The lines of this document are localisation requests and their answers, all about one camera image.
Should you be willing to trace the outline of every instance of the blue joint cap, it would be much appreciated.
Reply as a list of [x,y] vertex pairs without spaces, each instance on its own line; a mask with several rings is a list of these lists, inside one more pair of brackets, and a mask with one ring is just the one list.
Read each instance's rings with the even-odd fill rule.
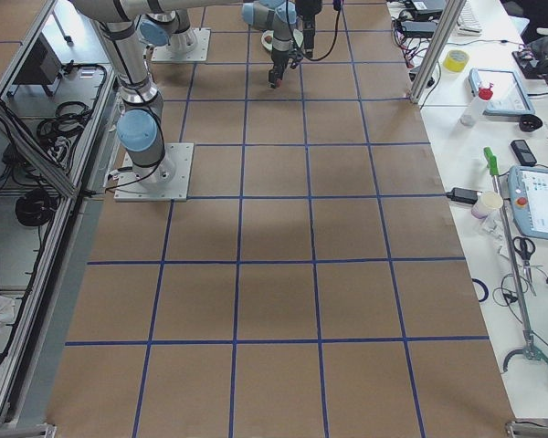
[[259,0],[259,3],[261,5],[264,5],[265,7],[269,7],[270,9],[276,9],[280,5],[284,5],[286,0]]
[[117,129],[121,144],[132,152],[142,152],[150,148],[158,132],[153,116],[143,109],[126,112],[118,120]]
[[[283,23],[286,23],[286,5],[280,5],[276,8],[276,15]],[[294,4],[289,2],[289,24],[294,25],[296,23],[296,9]]]
[[153,46],[162,47],[169,43],[170,36],[166,31],[150,20],[143,20],[140,24],[140,32],[146,41]]
[[241,17],[250,26],[254,25],[254,4],[244,3],[241,6]]

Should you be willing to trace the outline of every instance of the brown paper floor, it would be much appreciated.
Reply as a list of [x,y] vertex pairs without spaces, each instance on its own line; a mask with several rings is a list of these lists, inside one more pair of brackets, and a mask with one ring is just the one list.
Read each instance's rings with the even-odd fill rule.
[[505,436],[385,4],[346,5],[332,55],[276,90],[239,5],[191,18],[207,64],[153,70],[165,139],[195,143],[190,199],[105,200],[47,420],[65,438]]

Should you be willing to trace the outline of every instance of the mounting plate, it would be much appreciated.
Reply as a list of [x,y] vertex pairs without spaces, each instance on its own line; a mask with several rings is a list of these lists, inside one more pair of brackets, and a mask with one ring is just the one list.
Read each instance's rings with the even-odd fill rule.
[[197,35],[197,47],[187,53],[173,53],[166,46],[156,47],[153,51],[152,62],[165,64],[183,64],[188,62],[205,62],[207,61],[207,52],[209,51],[209,37],[211,29],[202,27],[193,29]]
[[[173,159],[176,165],[176,174],[173,179],[154,187],[145,187],[136,180],[133,172],[120,174],[118,185],[131,183],[121,187],[113,195],[118,202],[150,202],[150,201],[186,201],[191,178],[191,164],[193,163],[193,143],[166,143],[166,154]],[[132,166],[132,160],[128,153],[124,157],[122,166]]]

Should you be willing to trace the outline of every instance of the tablet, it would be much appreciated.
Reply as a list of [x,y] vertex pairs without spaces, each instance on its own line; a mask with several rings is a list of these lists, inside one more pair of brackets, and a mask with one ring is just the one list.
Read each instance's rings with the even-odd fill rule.
[[548,239],[548,169],[513,166],[508,186],[513,220],[520,232]]
[[483,87],[493,84],[493,98],[485,109],[486,115],[521,116],[535,112],[520,77],[513,70],[472,68],[469,84],[473,96],[477,96],[481,84]]

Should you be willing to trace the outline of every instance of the paper cup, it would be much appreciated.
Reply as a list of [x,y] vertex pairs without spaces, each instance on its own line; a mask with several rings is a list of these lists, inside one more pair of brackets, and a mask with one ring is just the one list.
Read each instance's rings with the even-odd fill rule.
[[483,192],[477,202],[471,208],[471,214],[478,219],[483,219],[503,205],[503,199],[495,192]]

